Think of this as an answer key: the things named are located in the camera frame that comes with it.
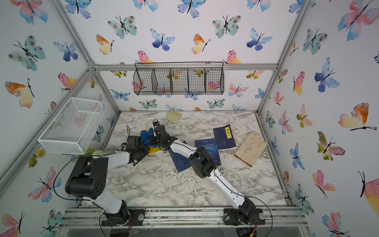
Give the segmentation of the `yellow illustrated book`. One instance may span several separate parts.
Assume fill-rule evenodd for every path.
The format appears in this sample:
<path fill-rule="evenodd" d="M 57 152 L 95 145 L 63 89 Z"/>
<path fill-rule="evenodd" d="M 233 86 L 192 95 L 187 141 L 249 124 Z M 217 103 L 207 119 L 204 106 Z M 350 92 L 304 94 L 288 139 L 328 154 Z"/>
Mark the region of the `yellow illustrated book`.
<path fill-rule="evenodd" d="M 163 151 L 163 148 L 161 148 L 160 146 L 157 146 L 157 147 L 152 147 L 152 146 L 149 146 L 149 153 L 148 155 L 152 155 L 154 153 L 157 153 L 157 152 L 161 152 Z"/>

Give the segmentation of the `blue cloth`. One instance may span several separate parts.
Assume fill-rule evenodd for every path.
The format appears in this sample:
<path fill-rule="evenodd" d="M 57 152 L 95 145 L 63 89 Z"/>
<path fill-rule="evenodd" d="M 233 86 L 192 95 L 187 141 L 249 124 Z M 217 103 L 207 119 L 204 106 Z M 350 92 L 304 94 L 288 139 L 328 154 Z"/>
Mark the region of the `blue cloth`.
<path fill-rule="evenodd" d="M 147 130 L 142 130 L 140 133 L 140 136 L 141 136 L 141 141 L 148 147 L 153 147 L 153 148 L 157 147 L 156 144 L 151 143 L 151 138 L 154 138 L 155 136 L 154 130 L 152 127 Z"/>

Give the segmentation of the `dark blue Chinese book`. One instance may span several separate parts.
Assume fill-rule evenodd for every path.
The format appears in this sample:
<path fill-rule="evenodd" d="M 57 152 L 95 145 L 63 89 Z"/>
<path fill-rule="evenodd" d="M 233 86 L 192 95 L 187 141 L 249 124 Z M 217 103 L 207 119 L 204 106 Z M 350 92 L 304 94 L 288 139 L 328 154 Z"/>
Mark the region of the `dark blue Chinese book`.
<path fill-rule="evenodd" d="M 186 157 L 178 153 L 174 153 L 171 150 L 169 150 L 169 153 L 178 173 L 191 168 L 191 163 Z"/>

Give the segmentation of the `blue Little Prince book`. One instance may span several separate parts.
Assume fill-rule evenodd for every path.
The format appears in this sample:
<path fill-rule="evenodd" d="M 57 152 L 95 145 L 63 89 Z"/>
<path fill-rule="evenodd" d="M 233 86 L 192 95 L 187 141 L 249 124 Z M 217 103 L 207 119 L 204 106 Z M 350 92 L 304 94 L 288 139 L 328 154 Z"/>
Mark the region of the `blue Little Prince book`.
<path fill-rule="evenodd" d="M 208 154 L 210 155 L 212 161 L 215 163 L 215 165 L 216 166 L 221 165 L 220 155 L 219 155 L 218 146 L 217 146 L 217 142 L 215 138 L 195 140 L 195 146 L 197 148 L 199 147 L 205 148 Z"/>

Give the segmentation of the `dark blue horse-cover book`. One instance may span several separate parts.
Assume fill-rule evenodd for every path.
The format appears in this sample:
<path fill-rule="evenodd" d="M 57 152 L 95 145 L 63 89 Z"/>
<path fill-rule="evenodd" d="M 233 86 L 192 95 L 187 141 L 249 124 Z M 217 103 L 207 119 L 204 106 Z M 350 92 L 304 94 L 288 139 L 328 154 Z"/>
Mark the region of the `dark blue horse-cover book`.
<path fill-rule="evenodd" d="M 214 128 L 213 132 L 219 150 L 236 148 L 235 139 L 229 124 L 223 127 Z"/>

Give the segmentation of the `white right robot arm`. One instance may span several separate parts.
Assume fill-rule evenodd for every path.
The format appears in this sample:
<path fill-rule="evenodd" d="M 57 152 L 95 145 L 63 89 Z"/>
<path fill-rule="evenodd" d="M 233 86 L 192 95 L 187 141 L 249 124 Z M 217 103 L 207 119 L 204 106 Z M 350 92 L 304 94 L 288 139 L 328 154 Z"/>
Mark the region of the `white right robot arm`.
<path fill-rule="evenodd" d="M 150 138 L 150 142 L 158 145 L 164 151 L 177 153 L 187 158 L 196 175 L 211 182 L 228 199 L 232 208 L 224 210 L 223 222 L 225 225 L 265 224 L 263 210 L 257 208 L 249 197 L 237 191 L 223 177 L 205 148 L 196 148 L 183 143 L 178 138 L 170 136 L 162 125 L 154 128 L 154 135 Z"/>

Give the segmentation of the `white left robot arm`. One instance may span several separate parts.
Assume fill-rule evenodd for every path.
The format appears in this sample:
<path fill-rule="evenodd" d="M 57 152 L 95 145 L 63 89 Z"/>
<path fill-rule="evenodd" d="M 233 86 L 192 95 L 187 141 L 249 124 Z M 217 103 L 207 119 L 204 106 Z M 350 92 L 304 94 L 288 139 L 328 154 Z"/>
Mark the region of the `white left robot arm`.
<path fill-rule="evenodd" d="M 81 155 L 65 186 L 65 191 L 78 199 L 89 201 L 103 210 L 104 226 L 131 226 L 132 214 L 125 201 L 107 189 L 107 173 L 116 167 L 139 163 L 150 152 L 141 137 L 132 136 L 121 145 L 121 151 L 105 155 Z"/>

